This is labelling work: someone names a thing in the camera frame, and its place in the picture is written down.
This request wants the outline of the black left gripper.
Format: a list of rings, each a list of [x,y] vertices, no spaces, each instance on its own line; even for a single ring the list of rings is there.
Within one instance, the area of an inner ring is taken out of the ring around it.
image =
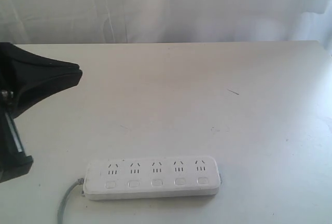
[[[78,64],[42,57],[12,43],[1,43],[1,71],[13,75],[13,93],[1,90],[1,182],[26,175],[33,164],[14,118],[38,102],[78,85]]]

